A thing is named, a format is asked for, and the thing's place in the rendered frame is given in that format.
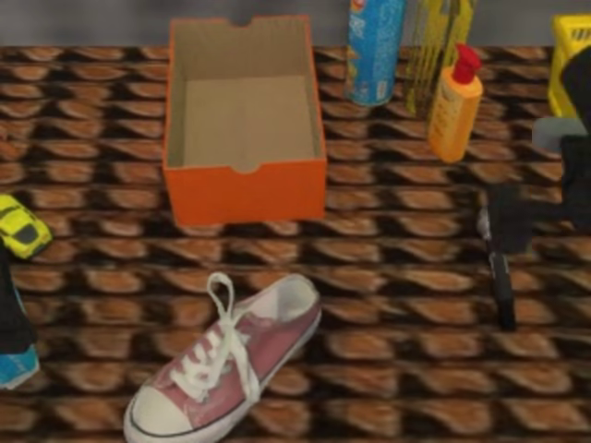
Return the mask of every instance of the red bottle cap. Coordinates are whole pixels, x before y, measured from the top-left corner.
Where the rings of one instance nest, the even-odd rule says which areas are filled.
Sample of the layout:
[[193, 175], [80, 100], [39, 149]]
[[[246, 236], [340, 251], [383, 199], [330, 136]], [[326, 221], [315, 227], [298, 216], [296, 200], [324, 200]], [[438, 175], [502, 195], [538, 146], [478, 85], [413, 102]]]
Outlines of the red bottle cap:
[[467, 85], [472, 83], [482, 64], [478, 54], [470, 46], [458, 43], [456, 47], [459, 56], [453, 67], [452, 78], [456, 83]]

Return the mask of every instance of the roof tile pattern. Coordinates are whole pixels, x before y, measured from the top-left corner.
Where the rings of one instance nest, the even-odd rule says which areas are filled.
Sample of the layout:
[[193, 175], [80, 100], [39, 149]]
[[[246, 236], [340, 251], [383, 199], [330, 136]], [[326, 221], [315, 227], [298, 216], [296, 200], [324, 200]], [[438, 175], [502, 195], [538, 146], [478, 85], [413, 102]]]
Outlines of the roof tile pattern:
[[325, 307], [230, 441], [588, 441], [591, 240], [537, 227], [511, 263], [522, 327], [503, 334], [474, 227], [485, 184], [560, 198], [559, 159], [530, 142], [550, 52], [480, 52], [487, 97], [464, 162], [429, 152], [402, 82], [391, 103], [354, 106], [344, 51], [318, 49], [326, 219], [180, 229], [160, 170], [166, 49], [3, 49], [0, 191], [56, 238], [13, 267], [42, 372], [0, 397], [0, 441], [121, 442], [130, 396], [214, 319], [213, 270], [241, 294], [302, 272]]

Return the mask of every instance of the orange bottle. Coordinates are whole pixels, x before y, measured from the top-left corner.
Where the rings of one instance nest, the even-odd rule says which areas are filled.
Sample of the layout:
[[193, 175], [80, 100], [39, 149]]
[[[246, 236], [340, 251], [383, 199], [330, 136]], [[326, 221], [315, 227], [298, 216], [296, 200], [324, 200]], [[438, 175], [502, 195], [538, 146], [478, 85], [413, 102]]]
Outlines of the orange bottle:
[[465, 44], [458, 44], [457, 50], [455, 65], [441, 71], [427, 134], [431, 149], [447, 163], [464, 157], [483, 92], [476, 76], [478, 55]]

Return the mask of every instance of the gray wall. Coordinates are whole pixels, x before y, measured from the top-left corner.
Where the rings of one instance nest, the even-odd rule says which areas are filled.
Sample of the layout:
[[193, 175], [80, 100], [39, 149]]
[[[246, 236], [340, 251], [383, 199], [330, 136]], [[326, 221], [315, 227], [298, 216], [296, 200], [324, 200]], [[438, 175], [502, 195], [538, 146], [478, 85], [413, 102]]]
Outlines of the gray wall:
[[[341, 45], [346, 41], [348, 4], [349, 0], [0, 0], [0, 44], [166, 44], [168, 20], [174, 17], [300, 13], [311, 16], [315, 44]], [[552, 45], [552, 15], [580, 12], [591, 13], [591, 0], [479, 0], [470, 43]]]

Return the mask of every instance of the white shoelace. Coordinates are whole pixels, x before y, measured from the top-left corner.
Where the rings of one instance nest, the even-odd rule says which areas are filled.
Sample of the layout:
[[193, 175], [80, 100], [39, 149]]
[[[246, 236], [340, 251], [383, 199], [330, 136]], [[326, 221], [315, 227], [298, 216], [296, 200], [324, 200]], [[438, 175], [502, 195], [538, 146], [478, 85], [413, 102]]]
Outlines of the white shoelace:
[[[220, 298], [212, 288], [216, 282], [228, 288], [227, 309], [223, 307]], [[234, 285], [227, 275], [214, 272], [207, 281], [207, 292], [218, 309], [221, 337], [216, 331], [210, 330], [203, 340], [209, 342], [211, 349], [206, 352], [201, 344], [195, 345], [192, 352], [198, 361], [194, 362], [186, 355], [181, 360], [182, 371], [173, 369], [170, 377], [186, 395], [198, 402], [204, 402], [208, 398], [210, 389], [218, 386], [220, 379], [228, 371], [228, 361], [234, 359], [245, 397], [248, 401], [258, 401], [260, 384], [248, 360], [248, 351], [245, 347], [248, 337], [240, 334], [235, 328], [246, 311], [233, 312]]]

